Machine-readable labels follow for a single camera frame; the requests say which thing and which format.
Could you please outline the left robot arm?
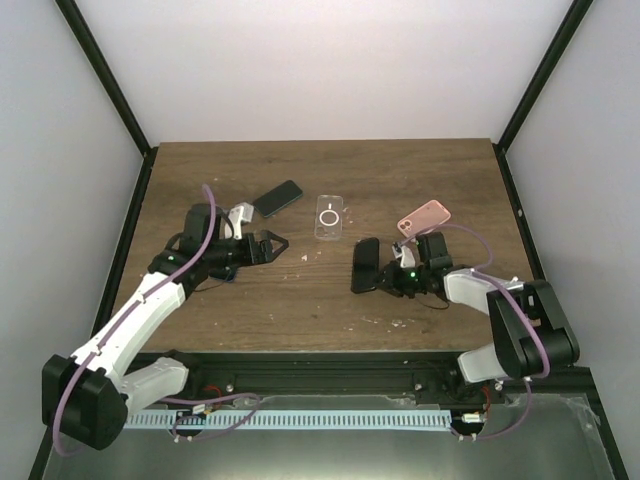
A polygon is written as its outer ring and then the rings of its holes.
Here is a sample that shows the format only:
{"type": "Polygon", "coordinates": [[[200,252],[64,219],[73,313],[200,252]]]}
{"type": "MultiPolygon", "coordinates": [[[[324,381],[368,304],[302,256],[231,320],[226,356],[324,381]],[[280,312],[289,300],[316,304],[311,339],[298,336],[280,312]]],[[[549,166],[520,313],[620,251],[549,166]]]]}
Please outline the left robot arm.
{"type": "Polygon", "coordinates": [[[42,370],[42,419],[56,447],[67,435],[96,450],[111,445],[130,416],[159,402],[196,402],[204,392],[200,363],[171,350],[137,371],[131,363],[151,335],[210,278],[229,282],[242,267],[273,262],[287,239],[244,233],[252,208],[196,204],[181,232],[156,255],[129,300],[71,356],[52,356],[42,370]]]}

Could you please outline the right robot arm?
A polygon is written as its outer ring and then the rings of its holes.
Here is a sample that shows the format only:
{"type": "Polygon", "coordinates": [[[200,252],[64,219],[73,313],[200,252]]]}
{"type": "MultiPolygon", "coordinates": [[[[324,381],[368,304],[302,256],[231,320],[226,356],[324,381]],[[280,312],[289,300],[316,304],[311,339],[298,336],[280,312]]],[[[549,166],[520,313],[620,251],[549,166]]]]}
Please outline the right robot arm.
{"type": "Polygon", "coordinates": [[[546,378],[574,365],[580,347],[552,285],[545,280],[500,279],[481,266],[456,265],[440,232],[392,246],[394,259],[373,267],[373,287],[397,298],[432,294],[469,307],[489,319],[492,342],[458,356],[458,368],[444,378],[447,396],[472,399],[485,381],[546,378]]]}

